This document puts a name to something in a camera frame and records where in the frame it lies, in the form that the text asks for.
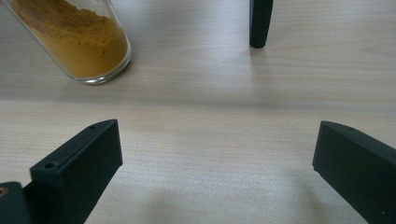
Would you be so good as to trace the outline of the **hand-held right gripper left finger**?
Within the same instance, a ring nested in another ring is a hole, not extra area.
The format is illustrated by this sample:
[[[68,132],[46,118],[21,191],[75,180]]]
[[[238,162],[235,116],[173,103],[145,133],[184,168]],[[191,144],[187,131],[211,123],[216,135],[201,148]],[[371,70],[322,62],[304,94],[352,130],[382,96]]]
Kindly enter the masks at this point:
[[[115,119],[95,123],[30,168],[37,224],[83,224],[122,166]]]

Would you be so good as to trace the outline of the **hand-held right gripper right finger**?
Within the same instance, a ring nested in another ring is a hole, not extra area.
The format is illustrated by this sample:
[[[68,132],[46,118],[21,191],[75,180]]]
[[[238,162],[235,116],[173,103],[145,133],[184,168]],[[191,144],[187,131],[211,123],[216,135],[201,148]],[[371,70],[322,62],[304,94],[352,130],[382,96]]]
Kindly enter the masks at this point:
[[[396,224],[396,149],[322,121],[313,168],[369,224]]]

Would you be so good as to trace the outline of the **glass jar of orange powder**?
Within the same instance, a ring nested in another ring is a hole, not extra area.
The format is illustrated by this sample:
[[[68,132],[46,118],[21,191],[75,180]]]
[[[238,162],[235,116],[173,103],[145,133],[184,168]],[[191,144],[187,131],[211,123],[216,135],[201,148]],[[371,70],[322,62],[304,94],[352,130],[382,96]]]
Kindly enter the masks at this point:
[[[110,0],[0,0],[71,79],[104,83],[132,50]]]

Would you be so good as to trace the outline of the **small black table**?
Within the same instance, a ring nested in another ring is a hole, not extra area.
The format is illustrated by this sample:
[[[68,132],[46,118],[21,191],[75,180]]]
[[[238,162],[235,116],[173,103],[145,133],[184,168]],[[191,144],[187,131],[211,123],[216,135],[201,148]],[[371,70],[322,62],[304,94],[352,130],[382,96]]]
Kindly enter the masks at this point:
[[[254,49],[265,46],[272,18],[274,0],[249,1],[249,45]]]

